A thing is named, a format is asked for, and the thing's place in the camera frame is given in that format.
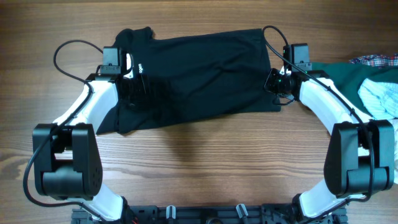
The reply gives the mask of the black polo shirt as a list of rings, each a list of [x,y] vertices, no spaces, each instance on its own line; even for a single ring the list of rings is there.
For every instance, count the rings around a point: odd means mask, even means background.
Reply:
[[[98,134],[125,134],[208,119],[224,114],[278,112],[264,90],[271,70],[260,29],[157,40],[150,27],[122,30],[115,39],[132,55],[133,78],[148,76],[153,91],[148,109],[129,109],[119,100]]]

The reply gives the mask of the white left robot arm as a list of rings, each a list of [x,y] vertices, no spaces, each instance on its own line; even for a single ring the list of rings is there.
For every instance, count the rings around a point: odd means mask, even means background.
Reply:
[[[41,196],[53,198],[53,207],[77,205],[93,223],[151,223],[154,208],[132,207],[103,183],[103,166],[96,131],[119,100],[117,74],[91,74],[72,107],[58,120],[38,124],[32,133],[33,155],[25,169],[23,188],[36,205],[50,207],[29,192],[28,177]]]

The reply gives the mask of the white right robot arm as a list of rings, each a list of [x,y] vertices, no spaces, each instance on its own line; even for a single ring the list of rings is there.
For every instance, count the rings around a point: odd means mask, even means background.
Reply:
[[[358,110],[322,70],[272,69],[265,91],[311,109],[331,135],[323,180],[295,196],[288,212],[292,223],[310,223],[350,202],[366,202],[394,183],[394,127]]]

